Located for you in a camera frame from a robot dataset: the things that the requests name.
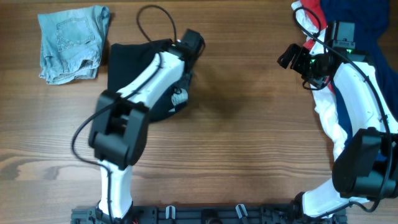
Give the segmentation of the black shorts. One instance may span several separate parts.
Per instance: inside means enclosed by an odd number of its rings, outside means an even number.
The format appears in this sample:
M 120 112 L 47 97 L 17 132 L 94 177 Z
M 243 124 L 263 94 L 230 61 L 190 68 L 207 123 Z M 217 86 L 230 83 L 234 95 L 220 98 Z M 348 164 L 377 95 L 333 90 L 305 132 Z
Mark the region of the black shorts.
M 156 40 L 140 45 L 113 44 L 108 58 L 108 89 L 116 92 L 134 81 L 153 61 L 155 53 L 171 42 L 170 39 Z M 188 104 L 191 73 L 164 91 L 150 111 L 150 121 L 162 121 Z

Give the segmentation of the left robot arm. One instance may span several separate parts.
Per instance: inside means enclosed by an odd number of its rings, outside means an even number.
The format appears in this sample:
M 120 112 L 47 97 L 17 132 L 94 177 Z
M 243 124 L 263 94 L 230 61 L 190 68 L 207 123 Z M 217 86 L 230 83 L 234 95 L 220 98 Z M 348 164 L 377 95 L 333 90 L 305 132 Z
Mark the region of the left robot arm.
M 132 167 L 146 147 L 151 122 L 186 107 L 193 66 L 204 38 L 188 29 L 182 39 L 111 46 L 108 88 L 97 101 L 88 144 L 101 167 L 102 196 L 88 223 L 132 223 Z

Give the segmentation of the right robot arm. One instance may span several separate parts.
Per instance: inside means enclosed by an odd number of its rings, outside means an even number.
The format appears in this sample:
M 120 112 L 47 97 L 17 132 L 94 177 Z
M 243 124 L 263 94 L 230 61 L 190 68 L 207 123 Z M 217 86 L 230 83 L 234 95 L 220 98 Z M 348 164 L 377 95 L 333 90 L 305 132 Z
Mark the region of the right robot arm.
M 332 82 L 352 130 L 349 143 L 335 158 L 332 178 L 293 202 L 295 217 L 312 222 L 368 201 L 373 212 L 381 200 L 397 198 L 397 120 L 377 84 L 374 60 L 356 48 L 352 22 L 329 23 L 321 45 L 324 51 L 311 55 L 309 49 L 290 44 L 277 60 L 301 74 L 314 90 Z

